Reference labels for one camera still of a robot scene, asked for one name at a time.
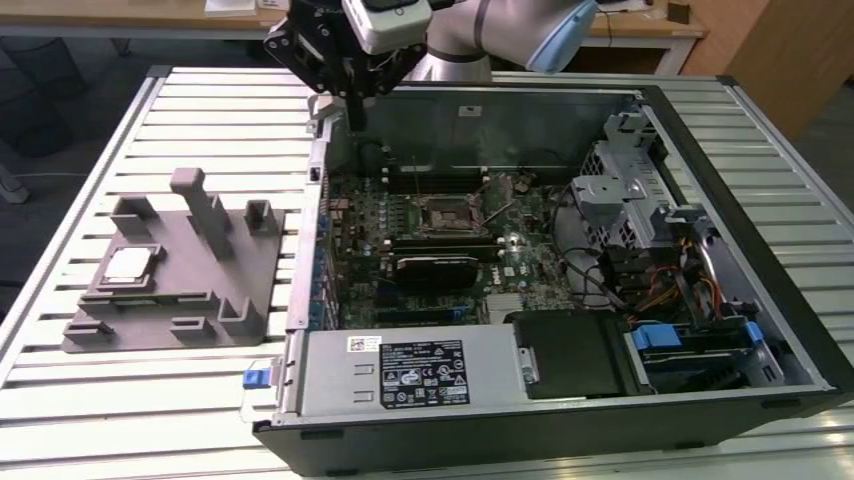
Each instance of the metal slatted table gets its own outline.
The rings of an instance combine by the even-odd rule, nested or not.
[[[853,358],[854,218],[740,88],[709,77],[502,74],[498,81],[662,87]],[[175,68],[146,80],[0,329],[6,480],[297,477],[257,442],[239,406],[243,370],[283,351],[311,147],[309,93],[279,69]],[[251,348],[67,355],[62,332],[107,250],[115,228],[107,214],[118,195],[147,193],[157,208],[181,209],[182,200],[169,193],[170,174],[197,166],[227,208],[266,198],[287,211],[266,342]],[[688,177],[680,171],[674,177],[692,199]],[[274,404],[270,392],[261,408]],[[853,444],[854,413],[844,407],[773,423],[710,448],[394,476],[850,478]]]

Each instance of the robotic arm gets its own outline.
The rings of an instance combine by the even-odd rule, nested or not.
[[[465,65],[493,54],[554,73],[596,12],[594,0],[293,0],[265,48],[314,91],[335,96],[350,129],[362,131],[373,99],[429,53],[427,62]]]

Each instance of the power supply label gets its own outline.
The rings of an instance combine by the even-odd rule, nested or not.
[[[387,409],[470,403],[462,340],[383,343],[379,374]]]

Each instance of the wooden cabinet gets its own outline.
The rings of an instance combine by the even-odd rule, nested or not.
[[[854,66],[854,1],[693,0],[710,33],[688,75],[733,75],[766,115],[797,138]]]

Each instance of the white chip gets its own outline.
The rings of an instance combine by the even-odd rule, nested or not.
[[[147,248],[123,248],[113,254],[105,277],[113,279],[137,279],[146,273],[151,261],[151,250]]]

